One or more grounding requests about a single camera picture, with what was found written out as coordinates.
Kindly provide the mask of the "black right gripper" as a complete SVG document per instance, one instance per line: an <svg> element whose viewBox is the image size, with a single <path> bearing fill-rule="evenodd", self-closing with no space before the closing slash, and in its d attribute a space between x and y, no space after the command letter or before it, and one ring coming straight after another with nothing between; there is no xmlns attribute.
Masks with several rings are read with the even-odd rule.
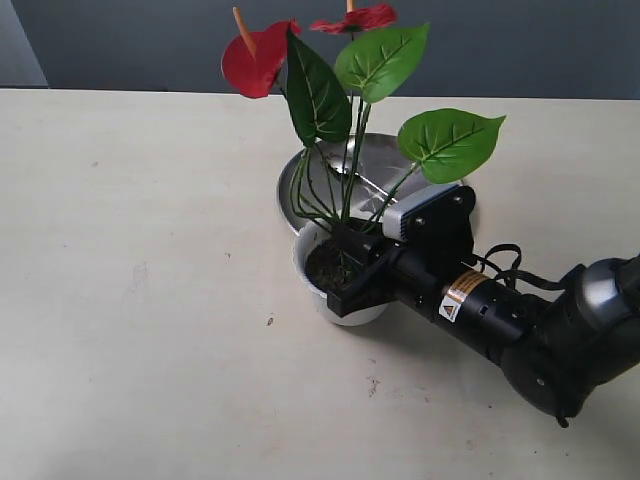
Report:
<svg viewBox="0 0 640 480"><path fill-rule="evenodd" d="M334 224L331 237L357 265L346 288L327 292L338 318L378 318L399 301L489 360L499 360L533 327L532 298L473 268L465 246L400 244L385 239L377 224Z"/></svg>

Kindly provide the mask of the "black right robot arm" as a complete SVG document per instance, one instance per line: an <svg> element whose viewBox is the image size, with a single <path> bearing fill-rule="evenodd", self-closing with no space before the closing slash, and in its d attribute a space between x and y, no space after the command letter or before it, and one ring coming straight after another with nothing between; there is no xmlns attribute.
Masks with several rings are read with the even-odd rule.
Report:
<svg viewBox="0 0 640 480"><path fill-rule="evenodd" d="M333 313L400 301L498 366L561 426L639 362L637 259L579 265L550 282L516 268L486 276L469 223L405 241L344 226L331 237L356 265L353 281L327 295Z"/></svg>

